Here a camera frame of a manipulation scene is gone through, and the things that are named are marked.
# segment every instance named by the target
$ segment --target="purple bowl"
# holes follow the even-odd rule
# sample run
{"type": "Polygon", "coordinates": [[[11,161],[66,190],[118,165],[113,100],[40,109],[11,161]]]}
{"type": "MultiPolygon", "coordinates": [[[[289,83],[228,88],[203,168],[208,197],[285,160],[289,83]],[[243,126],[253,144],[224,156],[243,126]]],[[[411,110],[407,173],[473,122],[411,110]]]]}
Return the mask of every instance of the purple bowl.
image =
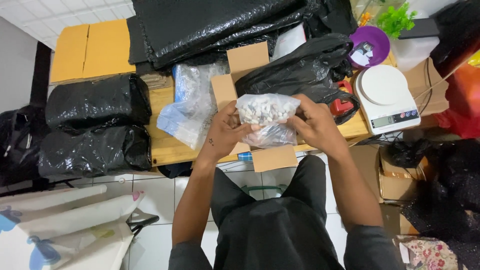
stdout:
{"type": "Polygon", "coordinates": [[[370,59],[368,65],[360,65],[348,56],[348,60],[356,68],[369,68],[379,65],[387,59],[390,53],[390,40],[385,32],[378,27],[361,26],[355,33],[350,35],[350,39],[353,41],[353,48],[363,41],[367,41],[373,45],[373,57],[370,59]]]}

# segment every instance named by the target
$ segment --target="green leaves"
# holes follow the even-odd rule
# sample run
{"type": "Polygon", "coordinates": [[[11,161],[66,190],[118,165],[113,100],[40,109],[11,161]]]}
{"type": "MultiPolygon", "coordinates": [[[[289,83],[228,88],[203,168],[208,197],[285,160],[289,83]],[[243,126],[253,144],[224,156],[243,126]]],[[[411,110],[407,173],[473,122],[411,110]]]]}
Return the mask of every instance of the green leaves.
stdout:
{"type": "Polygon", "coordinates": [[[400,31],[403,29],[410,30],[415,26],[413,19],[417,15],[416,11],[407,14],[408,3],[403,4],[398,10],[394,7],[388,7],[387,12],[380,15],[377,20],[377,27],[382,29],[388,36],[397,39],[400,31]]]}

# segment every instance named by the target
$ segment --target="hand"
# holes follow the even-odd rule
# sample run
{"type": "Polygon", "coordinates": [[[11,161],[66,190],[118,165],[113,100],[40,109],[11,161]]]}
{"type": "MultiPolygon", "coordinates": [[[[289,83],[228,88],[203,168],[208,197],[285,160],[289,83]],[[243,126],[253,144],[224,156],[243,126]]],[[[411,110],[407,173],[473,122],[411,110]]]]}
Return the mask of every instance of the hand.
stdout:
{"type": "Polygon", "coordinates": [[[198,160],[216,164],[221,158],[228,156],[243,137],[260,129],[259,125],[239,124],[238,115],[234,115],[237,111],[236,104],[236,100],[230,102],[213,117],[198,160]]]}
{"type": "Polygon", "coordinates": [[[287,120],[305,142],[332,158],[348,153],[347,141],[338,130],[326,104],[316,104],[304,94],[292,96],[300,100],[297,114],[287,120]]]}

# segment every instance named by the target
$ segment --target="digital kitchen scale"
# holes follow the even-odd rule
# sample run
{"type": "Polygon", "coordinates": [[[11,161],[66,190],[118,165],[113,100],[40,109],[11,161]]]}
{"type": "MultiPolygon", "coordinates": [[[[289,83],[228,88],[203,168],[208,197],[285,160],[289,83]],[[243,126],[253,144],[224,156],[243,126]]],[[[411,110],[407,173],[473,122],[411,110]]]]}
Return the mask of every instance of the digital kitchen scale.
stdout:
{"type": "Polygon", "coordinates": [[[363,70],[355,80],[354,90],[372,134],[420,124],[407,79],[398,69],[378,65],[363,70]]]}

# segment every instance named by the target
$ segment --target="person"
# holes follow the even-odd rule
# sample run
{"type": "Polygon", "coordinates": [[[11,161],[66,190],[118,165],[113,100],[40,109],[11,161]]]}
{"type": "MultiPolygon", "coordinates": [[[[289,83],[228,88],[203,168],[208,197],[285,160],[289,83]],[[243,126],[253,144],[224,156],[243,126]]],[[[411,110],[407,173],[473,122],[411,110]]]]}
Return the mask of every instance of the person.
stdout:
{"type": "MultiPolygon", "coordinates": [[[[328,157],[333,192],[347,230],[347,270],[399,270],[391,239],[385,236],[378,201],[362,178],[327,105],[305,95],[287,120],[328,157]]],[[[213,118],[207,139],[178,204],[172,225],[170,270],[212,269],[200,244],[210,208],[218,227],[213,269],[339,270],[325,229],[325,164],[313,155],[298,165],[281,197],[256,201],[219,168],[235,144],[260,127],[236,126],[232,101],[213,118]]]]}

